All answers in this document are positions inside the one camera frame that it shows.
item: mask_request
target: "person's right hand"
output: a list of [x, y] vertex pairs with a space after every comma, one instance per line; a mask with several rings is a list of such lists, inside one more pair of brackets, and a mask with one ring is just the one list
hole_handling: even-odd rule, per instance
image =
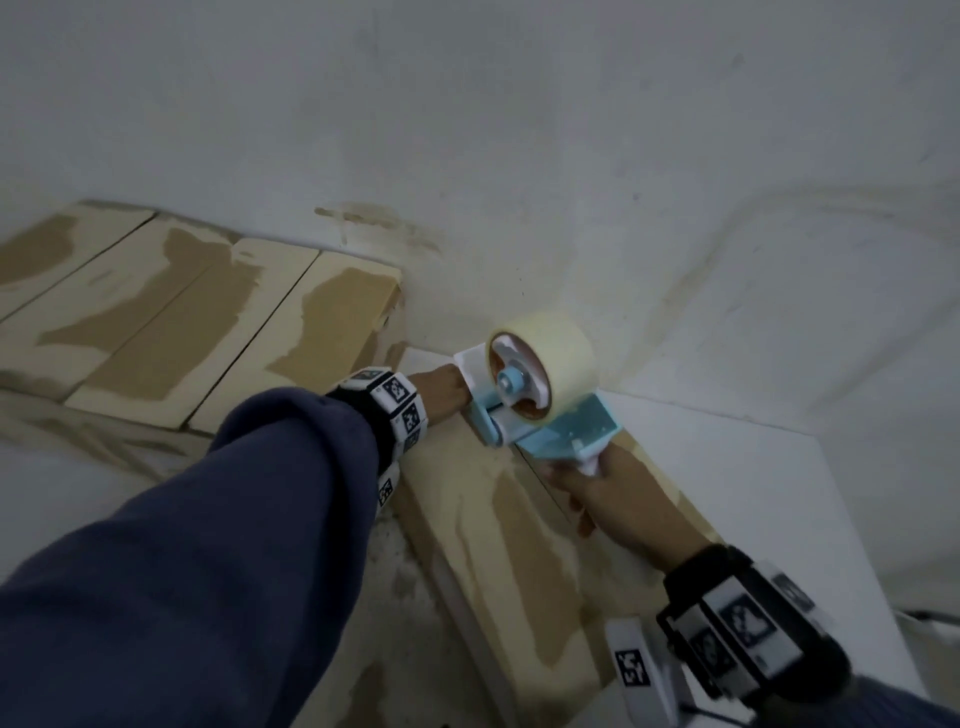
[[576, 463], [540, 466], [551, 486], [570, 494], [570, 506], [586, 511], [577, 532], [586, 538], [600, 528], [621, 546], [642, 554], [661, 571], [672, 571], [710, 541], [684, 518], [646, 465], [618, 445], [600, 453], [600, 474], [589, 476]]

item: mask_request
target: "person's left hand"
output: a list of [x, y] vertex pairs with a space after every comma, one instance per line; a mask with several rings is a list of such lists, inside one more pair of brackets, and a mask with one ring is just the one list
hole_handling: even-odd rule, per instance
[[431, 425], [457, 414], [472, 399], [456, 364], [444, 364], [432, 372], [409, 375], [407, 378], [420, 392], [426, 418]]

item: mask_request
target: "navy blue sweatshirt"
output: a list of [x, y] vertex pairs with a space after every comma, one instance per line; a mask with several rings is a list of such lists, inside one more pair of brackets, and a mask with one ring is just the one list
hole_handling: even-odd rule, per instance
[[[257, 395], [204, 460], [25, 562], [0, 588], [0, 726], [290, 725], [360, 590], [373, 433], [341, 401]], [[863, 694], [871, 719], [838, 724], [951, 721]]]

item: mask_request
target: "hand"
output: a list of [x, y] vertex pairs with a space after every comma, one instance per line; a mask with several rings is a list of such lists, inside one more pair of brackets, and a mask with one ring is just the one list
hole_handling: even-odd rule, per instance
[[420, 392], [426, 418], [432, 425], [452, 417], [472, 399], [456, 364], [444, 364], [440, 369], [408, 378]]
[[599, 527], [661, 571], [672, 571], [709, 546], [647, 466], [620, 446], [609, 445], [600, 453], [597, 476], [580, 473], [571, 462], [550, 463], [540, 470], [547, 483], [570, 495], [573, 510], [584, 512], [577, 526], [584, 538]]

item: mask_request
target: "blue knob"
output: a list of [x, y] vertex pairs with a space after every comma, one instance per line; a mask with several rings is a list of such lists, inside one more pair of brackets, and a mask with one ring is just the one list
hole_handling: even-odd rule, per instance
[[525, 380], [526, 377], [520, 369], [509, 366], [496, 376], [496, 385], [504, 394], [512, 395], [523, 389]]

